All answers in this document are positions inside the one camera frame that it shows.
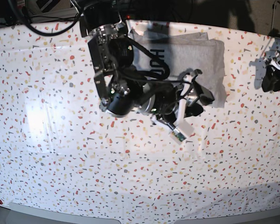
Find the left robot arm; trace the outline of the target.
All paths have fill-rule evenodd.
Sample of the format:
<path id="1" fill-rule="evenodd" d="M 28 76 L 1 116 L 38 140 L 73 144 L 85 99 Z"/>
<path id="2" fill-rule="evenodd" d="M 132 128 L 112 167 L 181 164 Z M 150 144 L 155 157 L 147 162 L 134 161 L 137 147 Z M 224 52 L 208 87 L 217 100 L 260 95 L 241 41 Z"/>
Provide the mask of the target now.
<path id="1" fill-rule="evenodd" d="M 280 91 L 280 51 L 268 61 L 266 73 L 261 84 L 263 92 Z"/>

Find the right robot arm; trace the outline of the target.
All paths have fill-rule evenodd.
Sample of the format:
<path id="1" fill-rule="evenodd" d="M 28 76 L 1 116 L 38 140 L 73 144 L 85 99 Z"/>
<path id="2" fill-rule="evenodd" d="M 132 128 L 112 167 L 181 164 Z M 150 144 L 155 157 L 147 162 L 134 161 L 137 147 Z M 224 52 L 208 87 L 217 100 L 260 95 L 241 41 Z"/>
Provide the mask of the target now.
<path id="1" fill-rule="evenodd" d="M 124 117 L 133 108 L 170 123 L 176 115 L 197 116 L 214 96 L 195 79 L 169 80 L 170 68 L 160 56 L 128 36 L 115 0 L 76 0 L 84 16 L 81 34 L 95 71 L 100 109 Z"/>

